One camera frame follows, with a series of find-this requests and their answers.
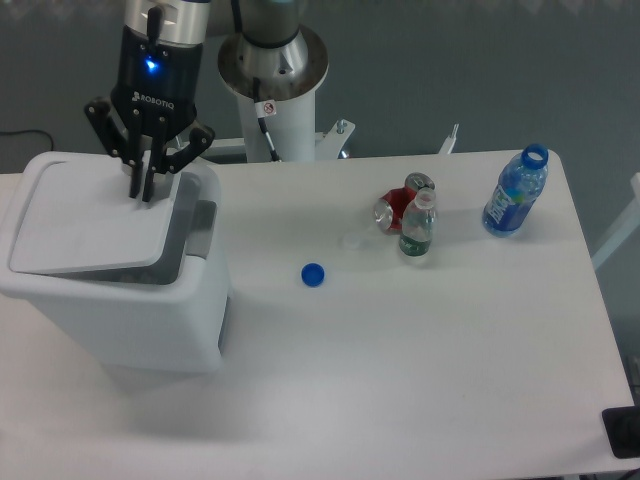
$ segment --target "clear bottle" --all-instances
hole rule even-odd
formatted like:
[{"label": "clear bottle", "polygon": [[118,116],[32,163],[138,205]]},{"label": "clear bottle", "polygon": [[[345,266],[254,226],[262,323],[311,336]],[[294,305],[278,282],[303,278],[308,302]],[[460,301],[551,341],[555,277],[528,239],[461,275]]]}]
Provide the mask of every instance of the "clear bottle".
[{"label": "clear bottle", "polygon": [[424,255],[431,246],[436,221],[436,192],[422,188],[402,216],[400,250],[410,257]]},{"label": "clear bottle", "polygon": [[485,228],[496,237],[513,235],[542,193],[547,180],[549,151],[532,144],[504,167],[493,196],[482,214]]}]

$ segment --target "blue water bottle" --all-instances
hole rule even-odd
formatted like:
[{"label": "blue water bottle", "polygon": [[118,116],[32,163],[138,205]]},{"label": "blue water bottle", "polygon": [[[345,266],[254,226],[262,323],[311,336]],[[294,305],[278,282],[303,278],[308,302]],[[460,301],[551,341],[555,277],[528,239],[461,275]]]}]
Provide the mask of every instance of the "blue water bottle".
[{"label": "blue water bottle", "polygon": [[485,228],[496,237],[518,231],[547,180],[549,151],[538,143],[525,148],[504,167],[484,208]]}]

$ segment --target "robotic arm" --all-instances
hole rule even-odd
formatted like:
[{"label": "robotic arm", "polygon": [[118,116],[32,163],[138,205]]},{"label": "robotic arm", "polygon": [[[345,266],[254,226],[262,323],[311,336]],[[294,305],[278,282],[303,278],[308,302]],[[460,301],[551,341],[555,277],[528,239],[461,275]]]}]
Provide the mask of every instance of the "robotic arm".
[{"label": "robotic arm", "polygon": [[[320,38],[299,24],[296,0],[218,0],[213,22],[210,2],[127,0],[117,84],[85,113],[106,151],[131,169],[131,198],[144,184],[148,202],[156,173],[179,172],[213,142],[213,130],[198,122],[194,105],[208,23],[210,34],[235,31],[219,52],[218,67],[238,99],[248,161],[280,160],[276,145],[285,160],[315,158],[314,92],[328,58]],[[280,102],[277,117],[263,118],[265,102],[273,115],[273,102]],[[188,146],[167,155],[167,143],[186,129]],[[145,174],[142,157],[149,149]]]},{"label": "robotic arm", "polygon": [[[110,97],[89,102],[85,114],[106,151],[131,169],[131,198],[143,184],[149,142],[144,202],[156,173],[179,172],[213,142],[214,131],[198,122],[194,104],[209,7],[209,0],[127,0],[117,84]],[[167,155],[167,143],[187,128],[189,145]]]}]

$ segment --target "warning sticker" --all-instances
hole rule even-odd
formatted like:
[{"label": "warning sticker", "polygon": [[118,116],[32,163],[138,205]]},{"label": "warning sticker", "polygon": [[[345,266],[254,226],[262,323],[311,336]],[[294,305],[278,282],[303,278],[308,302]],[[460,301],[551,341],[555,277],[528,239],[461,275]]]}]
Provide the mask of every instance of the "warning sticker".
[{"label": "warning sticker", "polygon": [[265,100],[264,102],[256,103],[256,114],[258,118],[272,117],[277,112],[275,100]]}]

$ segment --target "blue bottle cap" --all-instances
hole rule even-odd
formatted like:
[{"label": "blue bottle cap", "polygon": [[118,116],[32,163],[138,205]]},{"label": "blue bottle cap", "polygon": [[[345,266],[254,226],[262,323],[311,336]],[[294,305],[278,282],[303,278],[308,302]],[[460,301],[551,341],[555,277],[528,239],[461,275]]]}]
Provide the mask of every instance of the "blue bottle cap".
[{"label": "blue bottle cap", "polygon": [[317,263],[308,263],[302,268],[300,275],[307,287],[317,287],[324,281],[324,268]]},{"label": "blue bottle cap", "polygon": [[522,164],[531,170],[540,170],[548,161],[549,150],[539,143],[532,143],[522,151]]}]

